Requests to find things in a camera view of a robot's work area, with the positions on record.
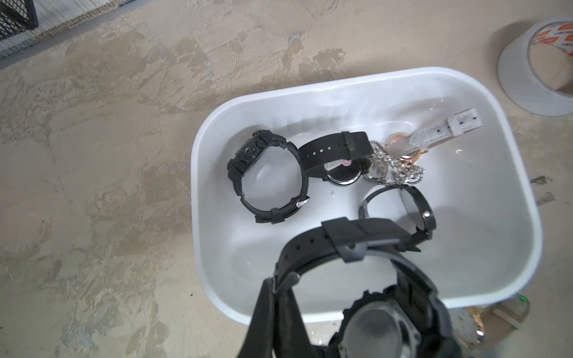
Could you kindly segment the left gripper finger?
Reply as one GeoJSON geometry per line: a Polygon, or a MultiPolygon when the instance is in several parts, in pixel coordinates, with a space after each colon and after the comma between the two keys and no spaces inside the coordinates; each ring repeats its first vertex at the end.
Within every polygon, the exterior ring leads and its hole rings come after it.
{"type": "Polygon", "coordinates": [[[239,357],[308,357],[309,337],[292,289],[263,281],[239,357]]]}

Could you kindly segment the black watch with strap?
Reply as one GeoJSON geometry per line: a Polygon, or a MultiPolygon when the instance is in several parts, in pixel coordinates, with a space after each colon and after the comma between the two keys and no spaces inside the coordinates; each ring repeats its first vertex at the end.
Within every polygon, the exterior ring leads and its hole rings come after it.
{"type": "Polygon", "coordinates": [[[303,145],[298,153],[303,173],[338,186],[348,186],[369,168],[374,149],[364,131],[329,134],[303,145]]]}

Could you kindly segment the silver chain pocket watch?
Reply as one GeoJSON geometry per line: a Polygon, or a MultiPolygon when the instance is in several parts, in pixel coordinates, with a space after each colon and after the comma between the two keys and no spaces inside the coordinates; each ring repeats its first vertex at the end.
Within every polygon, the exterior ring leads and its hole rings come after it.
{"type": "Polygon", "coordinates": [[[409,159],[394,158],[376,141],[370,142],[373,154],[366,159],[367,169],[363,176],[368,181],[382,186],[415,185],[422,182],[425,169],[409,159]]]}

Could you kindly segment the black chunky digital watch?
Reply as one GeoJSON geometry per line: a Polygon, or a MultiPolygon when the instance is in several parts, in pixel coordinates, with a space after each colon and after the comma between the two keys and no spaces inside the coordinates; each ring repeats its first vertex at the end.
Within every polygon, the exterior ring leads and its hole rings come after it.
{"type": "Polygon", "coordinates": [[[389,219],[346,217],[322,222],[291,239],[275,265],[274,353],[277,357],[461,357],[449,312],[431,279],[397,252],[407,231],[389,219]],[[396,283],[365,291],[343,310],[343,321],[327,346],[307,336],[292,288],[304,273],[341,259],[388,259],[396,283]]]}

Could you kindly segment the rose gold white strap watch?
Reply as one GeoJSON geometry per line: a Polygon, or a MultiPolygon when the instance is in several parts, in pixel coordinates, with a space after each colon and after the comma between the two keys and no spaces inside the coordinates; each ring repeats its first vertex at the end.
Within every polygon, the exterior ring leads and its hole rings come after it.
{"type": "Polygon", "coordinates": [[[415,163],[429,149],[474,131],[482,125],[477,110],[470,108],[411,134],[396,134],[383,147],[393,158],[415,163]]]}

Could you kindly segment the small black round watch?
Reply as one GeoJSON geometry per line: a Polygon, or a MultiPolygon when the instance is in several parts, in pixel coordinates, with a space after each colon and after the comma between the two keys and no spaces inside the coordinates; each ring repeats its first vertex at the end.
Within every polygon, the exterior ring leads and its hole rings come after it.
{"type": "Polygon", "coordinates": [[[370,202],[379,195],[391,190],[398,190],[400,192],[407,217],[416,228],[416,231],[409,234],[402,243],[395,245],[395,249],[399,252],[420,252],[419,245],[432,239],[433,233],[437,229],[437,222],[430,204],[428,204],[425,196],[415,186],[400,184],[376,189],[361,202],[358,209],[358,218],[369,219],[368,205],[370,202]]]}

